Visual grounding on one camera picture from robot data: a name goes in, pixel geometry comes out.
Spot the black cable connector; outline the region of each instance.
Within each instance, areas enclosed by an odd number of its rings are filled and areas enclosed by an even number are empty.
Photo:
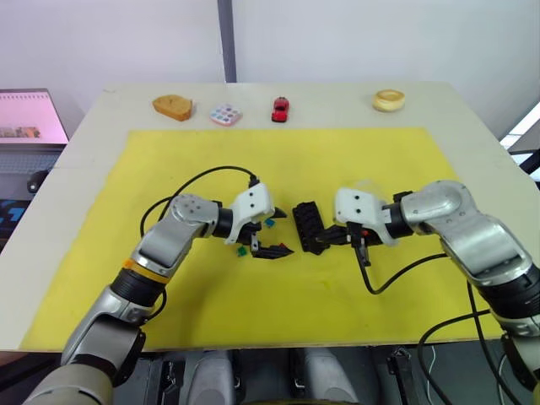
[[[447,326],[449,326],[449,325],[451,325],[453,323],[457,323],[457,322],[460,322],[460,321],[465,321],[466,319],[474,318],[475,316],[487,315],[488,313],[489,313],[489,310],[481,310],[480,312],[473,312],[471,314],[457,316],[455,318],[449,319],[448,321],[441,322],[441,323],[435,325],[434,327],[431,327],[420,338],[420,341],[418,342],[417,351],[418,351],[418,361],[420,363],[420,368],[424,372],[425,378],[428,379],[429,383],[431,384],[431,386],[433,387],[435,392],[437,392],[437,395],[439,395],[439,398],[441,399],[441,401],[445,405],[452,405],[452,402],[450,401],[450,399],[448,399],[446,394],[442,391],[439,384],[437,384],[437,381],[435,381],[433,376],[431,376],[431,374],[429,373],[429,369],[428,369],[427,364],[425,363],[425,358],[424,358],[424,345],[425,345],[425,342],[428,340],[428,338],[431,335],[433,335],[435,332],[437,332],[439,329],[441,329],[443,327],[447,327]]]
[[[167,212],[167,209],[169,209],[170,202],[173,200],[173,198],[175,198],[181,192],[183,192],[186,189],[186,187],[188,187],[190,184],[192,184],[195,180],[198,180],[201,177],[203,177],[203,176],[205,176],[205,175],[207,175],[209,173],[213,173],[215,171],[218,171],[218,170],[237,170],[237,171],[241,171],[243,173],[246,173],[250,177],[249,187],[255,186],[256,184],[259,183],[259,180],[258,180],[257,176],[254,175],[253,172],[251,172],[250,170],[245,169],[243,167],[240,167],[240,166],[230,166],[230,165],[216,166],[216,167],[213,167],[212,169],[205,170],[205,171],[199,173],[198,175],[193,176],[190,180],[186,181],[178,190],[176,190],[174,192],[174,194],[172,196],[160,199],[159,201],[152,204],[146,210],[143,217],[141,218],[141,222],[140,222],[140,225],[139,225],[139,233],[141,234],[141,237],[144,236],[144,223],[146,222],[146,218],[150,215],[150,213],[152,213],[152,211],[154,211],[159,205],[167,202],[165,204],[165,206],[163,207],[163,209],[161,210],[161,214],[159,215],[159,218],[158,218],[158,220],[163,219],[163,217],[165,216],[165,213]]]
[[[150,321],[151,319],[154,319],[157,315],[161,313],[161,311],[165,308],[165,305],[167,304],[167,290],[163,289],[161,291],[161,304],[159,305],[159,308],[156,312],[154,312],[152,315],[150,315],[148,318],[144,320],[144,323]]]
[[[364,260],[362,257],[362,252],[358,247],[354,248],[354,253],[356,254],[356,259],[358,260],[358,264],[360,266],[360,273],[362,274],[362,279],[364,280],[365,287],[368,289],[368,291],[373,295],[378,295],[382,293],[384,290],[386,290],[388,287],[390,287],[398,278],[400,278],[403,274],[408,272],[409,270],[412,270],[413,268],[417,267],[418,265],[422,263],[429,262],[431,260],[435,259],[441,259],[442,257],[448,257],[445,253],[438,253],[436,255],[431,255],[427,257],[423,257],[421,259],[418,259],[416,262],[412,262],[408,266],[402,268],[399,272],[391,276],[388,281],[386,281],[384,284],[382,284],[382,287],[379,289],[374,289],[371,286],[370,278],[368,276],[367,271],[365,270]]]
[[[476,310],[476,302],[474,300],[473,287],[471,287],[471,284],[468,281],[467,281],[467,293],[469,295],[469,301],[471,302],[472,313],[476,314],[477,310]],[[521,405],[520,401],[516,398],[514,393],[510,390],[510,388],[506,385],[505,381],[499,375],[497,366],[495,365],[493,359],[491,358],[491,354],[489,354],[488,345],[486,344],[486,339],[483,336],[482,325],[480,324],[480,319],[478,318],[478,315],[474,315],[474,325],[476,326],[478,340],[480,341],[480,346],[482,347],[483,355],[486,358],[486,361],[488,362],[489,368],[491,369],[493,376],[495,377],[495,379],[497,380],[497,382],[499,383],[500,387],[503,389],[505,394],[508,396],[508,398],[515,405]]]

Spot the white wall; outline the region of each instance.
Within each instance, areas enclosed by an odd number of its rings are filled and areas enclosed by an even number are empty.
[[[113,82],[224,80],[215,0],[0,0],[0,88],[48,88],[69,134]]]
[[[448,81],[498,138],[540,97],[540,0],[233,5],[239,81]]]

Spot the robotic arm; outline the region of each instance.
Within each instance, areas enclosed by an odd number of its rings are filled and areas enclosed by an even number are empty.
[[[386,204],[372,194],[342,188],[332,226],[317,238],[351,244],[361,265],[369,266],[367,246],[412,235],[437,234],[446,254],[488,302],[506,331],[503,344],[521,383],[540,380],[540,270],[516,237],[498,220],[480,213],[468,189],[437,181],[419,192],[402,192]]]
[[[284,216],[258,181],[229,208],[192,194],[175,197],[167,215],[144,235],[68,339],[62,367],[50,373],[26,403],[111,403],[112,387],[129,377],[143,349],[145,335],[140,327],[152,316],[154,303],[193,240],[214,235],[224,238],[225,244],[249,245],[254,257],[284,257],[292,251],[262,247],[257,240],[261,220]]]

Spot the monitor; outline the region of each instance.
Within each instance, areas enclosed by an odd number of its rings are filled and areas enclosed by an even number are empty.
[[[66,143],[47,89],[0,89],[0,146]]]

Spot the orange ring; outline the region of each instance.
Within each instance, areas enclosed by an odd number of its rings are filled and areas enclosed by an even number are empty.
[[[146,267],[141,266],[133,259],[127,259],[123,265],[124,268],[132,270],[133,272],[140,274],[145,278],[149,278],[152,281],[157,283],[167,284],[170,281],[170,278],[165,276],[160,276],[157,273],[154,273],[152,270],[148,270]]]

